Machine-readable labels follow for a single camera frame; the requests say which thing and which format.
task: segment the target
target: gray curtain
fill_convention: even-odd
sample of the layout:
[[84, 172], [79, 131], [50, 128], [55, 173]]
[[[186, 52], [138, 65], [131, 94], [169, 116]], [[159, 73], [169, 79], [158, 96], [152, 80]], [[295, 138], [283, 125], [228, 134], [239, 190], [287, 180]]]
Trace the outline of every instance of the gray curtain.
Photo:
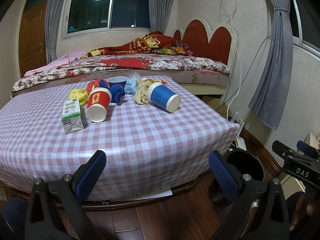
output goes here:
[[289, 19], [290, 0], [270, 0], [273, 5], [271, 44], [265, 68], [249, 108], [259, 120], [277, 130], [287, 100], [293, 41]]
[[44, 18], [44, 36], [47, 46], [47, 63], [57, 59], [56, 46], [60, 16], [64, 0], [48, 0]]
[[149, 0], [149, 16], [151, 31], [164, 32], [173, 0]]

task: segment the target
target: transom window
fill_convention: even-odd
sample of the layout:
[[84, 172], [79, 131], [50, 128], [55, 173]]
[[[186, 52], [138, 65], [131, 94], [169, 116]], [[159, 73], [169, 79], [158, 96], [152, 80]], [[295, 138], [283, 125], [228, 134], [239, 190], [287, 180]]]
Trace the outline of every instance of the transom window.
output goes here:
[[119, 29], [150, 29], [149, 0], [67, 0], [65, 37]]
[[293, 43], [320, 56], [320, 32], [300, 0], [291, 0], [290, 22]]

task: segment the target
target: metal bolt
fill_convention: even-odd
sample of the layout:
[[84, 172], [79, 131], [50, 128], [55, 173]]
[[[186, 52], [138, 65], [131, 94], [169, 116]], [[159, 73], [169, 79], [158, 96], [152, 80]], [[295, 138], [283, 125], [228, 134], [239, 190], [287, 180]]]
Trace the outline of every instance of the metal bolt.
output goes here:
[[72, 175], [71, 174], [66, 174], [66, 175], [63, 176], [63, 180], [64, 181], [69, 181], [71, 179], [72, 179]]
[[258, 205], [258, 203], [255, 201], [255, 202], [253, 202], [252, 203], [252, 205], [251, 205], [251, 207], [253, 207], [253, 208], [255, 208], [255, 207], [258, 207], [259, 205]]
[[39, 185], [41, 182], [42, 182], [42, 179], [41, 179], [41, 178], [35, 179], [35, 184], [36, 184], [36, 185]]
[[249, 175], [249, 174], [243, 174], [242, 178], [245, 180], [245, 181], [249, 181], [252, 179], [252, 177]]
[[280, 181], [277, 178], [272, 179], [272, 182], [276, 185], [279, 185]]

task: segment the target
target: black cable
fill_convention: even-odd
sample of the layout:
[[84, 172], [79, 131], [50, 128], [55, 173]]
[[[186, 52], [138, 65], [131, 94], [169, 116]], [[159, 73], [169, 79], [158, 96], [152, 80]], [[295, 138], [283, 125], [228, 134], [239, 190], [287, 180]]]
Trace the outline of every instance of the black cable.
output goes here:
[[[247, 77], [247, 75], [248, 75], [248, 73], [249, 73], [249, 71], [250, 71], [250, 69], [251, 69], [251, 67], [252, 67], [252, 65], [253, 65], [253, 63], [254, 63], [254, 60], [256, 59], [256, 57], [257, 57], [257, 55], [258, 55], [258, 53], [259, 53], [259, 50], [261, 49], [263, 43], [266, 41], [267, 38], [270, 38], [270, 37], [271, 37], [271, 36], [267, 36], [267, 37], [263, 40], [263, 42], [261, 43], [261, 45], [260, 45], [260, 47], [259, 47], [256, 55], [254, 56], [254, 59], [253, 59], [253, 61], [252, 61], [252, 63], [251, 63], [251, 66], [249, 67], [249, 69], [248, 69], [248, 71], [247, 71], [247, 73], [246, 73], [243, 81], [241, 82], [241, 85], [242, 85], [242, 83], [244, 82], [245, 78]], [[234, 96], [234, 94], [237, 93], [237, 91], [238, 91], [238, 89], [233, 93], [233, 95], [232, 95], [227, 101], [225, 101], [225, 102], [224, 102], [221, 106], [219, 106], [215, 111], [218, 111], [222, 106], [224, 106], [224, 105]]]

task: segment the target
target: trash can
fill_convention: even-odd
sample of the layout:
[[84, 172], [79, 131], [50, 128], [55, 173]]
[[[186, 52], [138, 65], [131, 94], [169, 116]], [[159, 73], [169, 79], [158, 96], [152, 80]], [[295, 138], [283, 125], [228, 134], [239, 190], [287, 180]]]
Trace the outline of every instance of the trash can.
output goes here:
[[[228, 163], [234, 165], [241, 174], [249, 174], [255, 180], [263, 181], [265, 179], [262, 163], [251, 153], [236, 149], [226, 153], [224, 158]], [[230, 204], [216, 180], [209, 187], [209, 196], [212, 202], [218, 206]]]

